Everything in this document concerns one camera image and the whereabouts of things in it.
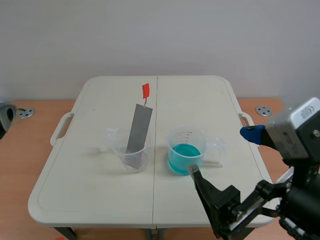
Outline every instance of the white folding table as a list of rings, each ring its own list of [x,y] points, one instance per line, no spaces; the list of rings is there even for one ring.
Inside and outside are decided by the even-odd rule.
[[[105,128],[131,126],[135,105],[144,104],[145,83],[150,85],[147,106],[153,108],[149,131],[155,137],[154,155],[144,171],[128,173],[111,151],[100,153],[101,134]],[[193,123],[208,135],[223,139],[227,150],[224,166],[204,164],[201,172],[221,190],[234,185],[243,200],[258,181],[271,179],[257,146],[239,134],[241,118],[253,124],[222,77],[93,78],[50,139],[53,149],[30,195],[29,213],[70,240],[76,239],[72,227],[210,227],[192,178],[177,175],[168,167],[165,135],[178,125]],[[59,138],[70,119],[65,136]],[[276,204],[273,200],[268,207]],[[257,216],[248,227],[270,221]]]

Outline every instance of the red clip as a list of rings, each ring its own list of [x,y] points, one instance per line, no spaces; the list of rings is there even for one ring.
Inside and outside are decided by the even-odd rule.
[[[149,83],[142,85],[143,99],[147,101],[147,97],[150,95]]]

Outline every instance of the measuring cup handle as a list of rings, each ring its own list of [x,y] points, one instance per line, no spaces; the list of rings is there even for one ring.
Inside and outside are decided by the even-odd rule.
[[[206,141],[207,141],[207,147],[209,149],[219,150],[220,158],[218,161],[213,161],[213,162],[216,163],[216,166],[218,168],[222,168],[226,160],[225,142],[221,138],[214,137],[214,136],[208,136]]]
[[[118,134],[118,129],[107,128],[103,131],[101,141],[100,141],[100,152],[105,152],[112,145],[112,142],[116,139]]]

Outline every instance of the empty measuring cup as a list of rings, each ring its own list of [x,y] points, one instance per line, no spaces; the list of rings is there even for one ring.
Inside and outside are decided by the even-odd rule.
[[[169,165],[177,173],[188,175],[188,168],[192,164],[201,166],[202,159],[208,149],[218,149],[219,158],[210,159],[216,167],[222,167],[226,150],[224,142],[205,132],[196,125],[182,125],[172,130],[168,137]]]
[[[133,153],[126,153],[127,145],[130,135],[130,129],[113,129],[107,128],[103,132],[100,151],[105,152],[111,148],[113,152],[119,157],[122,165],[126,171],[140,172],[145,169],[151,157],[151,147],[154,141],[151,133],[148,131],[144,148]]]

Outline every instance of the white wall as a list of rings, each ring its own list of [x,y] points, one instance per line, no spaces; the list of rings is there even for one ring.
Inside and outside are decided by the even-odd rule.
[[[240,97],[320,97],[320,1],[0,1],[0,96],[74,99],[111,75],[219,75]]]

